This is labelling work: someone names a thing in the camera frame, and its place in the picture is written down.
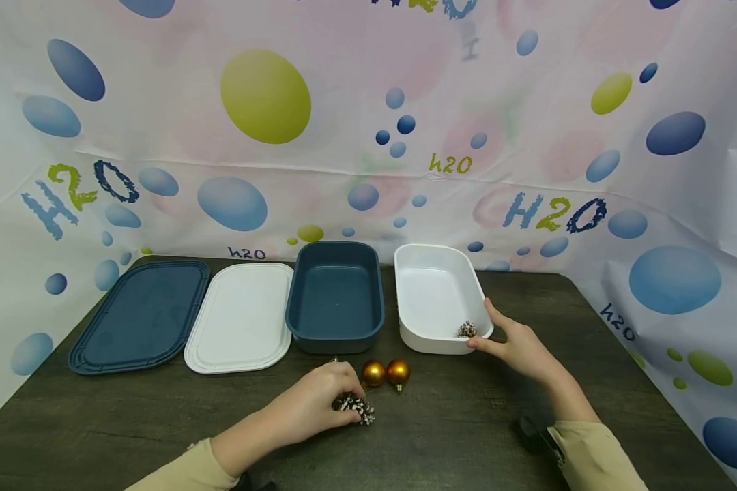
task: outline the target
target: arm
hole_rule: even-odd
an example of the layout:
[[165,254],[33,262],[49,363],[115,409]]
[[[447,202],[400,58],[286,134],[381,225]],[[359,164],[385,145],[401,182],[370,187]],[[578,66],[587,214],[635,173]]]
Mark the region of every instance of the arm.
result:
[[507,340],[494,342],[475,337],[467,345],[500,358],[515,371],[543,385],[556,418],[549,433],[563,451],[560,468],[571,490],[647,490],[576,379],[543,346],[532,329],[500,314],[488,299],[485,304],[491,320],[502,328]]

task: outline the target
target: green circle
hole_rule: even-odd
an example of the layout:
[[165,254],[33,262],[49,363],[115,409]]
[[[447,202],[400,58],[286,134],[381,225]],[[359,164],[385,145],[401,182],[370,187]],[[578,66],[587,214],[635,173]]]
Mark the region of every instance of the green circle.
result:
[[608,114],[617,109],[631,93],[633,79],[626,72],[617,72],[603,79],[592,93],[592,112]]
[[317,242],[324,237],[324,232],[322,231],[322,228],[315,226],[315,224],[305,224],[298,228],[298,237],[300,237],[302,241]]
[[688,353],[688,363],[705,381],[722,386],[729,386],[734,382],[732,371],[713,353],[704,350],[691,351]]
[[669,355],[669,358],[672,358],[672,360],[674,361],[682,361],[682,353],[675,350],[675,348],[668,348],[665,353],[667,353],[667,355]]
[[235,126],[262,143],[295,140],[311,116],[306,81],[292,63],[269,50],[236,54],[224,66],[220,92]]

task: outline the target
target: gold ornament ball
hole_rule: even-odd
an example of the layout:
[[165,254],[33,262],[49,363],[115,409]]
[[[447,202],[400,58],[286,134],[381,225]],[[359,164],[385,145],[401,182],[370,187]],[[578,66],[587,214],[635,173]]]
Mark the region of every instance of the gold ornament ball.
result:
[[379,387],[385,381],[385,366],[377,360],[369,360],[363,365],[360,378],[369,387]]
[[404,360],[394,360],[388,363],[388,380],[401,393],[401,388],[409,380],[409,365]]

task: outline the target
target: tabletop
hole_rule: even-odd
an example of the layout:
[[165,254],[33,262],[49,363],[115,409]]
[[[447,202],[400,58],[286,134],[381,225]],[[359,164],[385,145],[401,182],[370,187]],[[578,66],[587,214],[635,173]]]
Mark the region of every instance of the tabletop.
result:
[[[148,261],[171,260],[148,256]],[[231,259],[202,258],[210,274]],[[538,333],[581,383],[650,490],[732,490],[731,481],[565,277],[478,272],[483,293]],[[393,268],[383,267],[385,324],[374,347],[339,357],[409,363],[403,393],[370,389],[377,420],[276,451],[251,469],[281,491],[566,490],[556,465],[510,430],[551,413],[539,387],[501,361],[424,355],[399,335]],[[183,355],[158,368],[84,377],[70,348],[98,305],[0,410],[0,490],[122,490],[196,441],[264,407],[327,357],[293,342],[275,366],[201,376]]]

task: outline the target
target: christmas ornament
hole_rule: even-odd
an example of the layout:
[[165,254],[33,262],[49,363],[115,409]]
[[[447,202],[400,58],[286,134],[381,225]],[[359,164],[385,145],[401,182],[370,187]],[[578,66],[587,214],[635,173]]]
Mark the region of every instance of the christmas ornament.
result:
[[404,360],[394,360],[388,363],[388,380],[401,393],[401,388],[409,380],[409,365]]
[[460,338],[471,338],[472,336],[478,335],[478,328],[475,327],[472,321],[464,322],[460,327],[456,336]]
[[337,411],[353,410],[357,411],[360,415],[360,422],[358,424],[368,426],[374,423],[374,408],[365,399],[359,398],[353,393],[343,393],[339,396],[336,401],[333,401],[333,409]]
[[379,387],[385,381],[385,366],[377,360],[369,360],[363,365],[360,373],[362,383],[369,387]]

